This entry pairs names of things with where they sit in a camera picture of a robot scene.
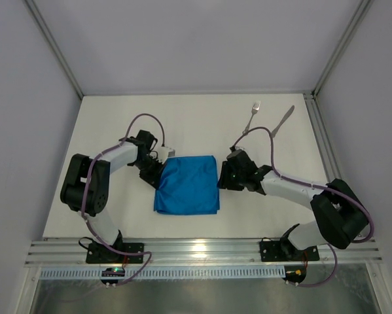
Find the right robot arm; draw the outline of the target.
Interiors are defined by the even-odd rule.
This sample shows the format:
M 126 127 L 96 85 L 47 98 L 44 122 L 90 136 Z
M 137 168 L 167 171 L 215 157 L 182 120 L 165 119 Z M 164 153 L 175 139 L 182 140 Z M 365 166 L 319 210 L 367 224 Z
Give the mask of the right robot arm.
M 346 249 L 370 225 L 360 201 L 343 180 L 321 186 L 292 179 L 271 166 L 257 166 L 242 149 L 233 150 L 222 163 L 218 187 L 279 197 L 312 211 L 312 222 L 295 224 L 280 237 L 278 249 L 287 260 L 296 260 L 318 245 Z

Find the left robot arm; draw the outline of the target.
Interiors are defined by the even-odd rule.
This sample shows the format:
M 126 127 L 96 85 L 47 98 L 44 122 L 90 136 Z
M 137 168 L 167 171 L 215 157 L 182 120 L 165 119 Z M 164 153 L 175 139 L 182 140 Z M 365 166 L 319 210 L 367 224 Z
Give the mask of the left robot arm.
M 137 258 L 142 263 L 143 248 L 133 251 L 114 225 L 108 210 L 110 176 L 125 166 L 135 166 L 139 178 L 157 189 L 166 159 L 153 156 L 157 138 L 141 130 L 135 137 L 125 137 L 94 158 L 75 154 L 69 163 L 60 192 L 61 202 L 77 212 L 92 234 L 86 263 L 120 263 Z

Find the blue cloth napkin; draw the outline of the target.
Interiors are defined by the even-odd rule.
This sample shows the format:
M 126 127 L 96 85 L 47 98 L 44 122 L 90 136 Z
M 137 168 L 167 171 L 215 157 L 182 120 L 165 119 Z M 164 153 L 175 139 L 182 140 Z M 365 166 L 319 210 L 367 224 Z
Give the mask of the blue cloth napkin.
M 215 215 L 220 209 L 214 156 L 168 159 L 154 195 L 154 211 L 162 215 Z

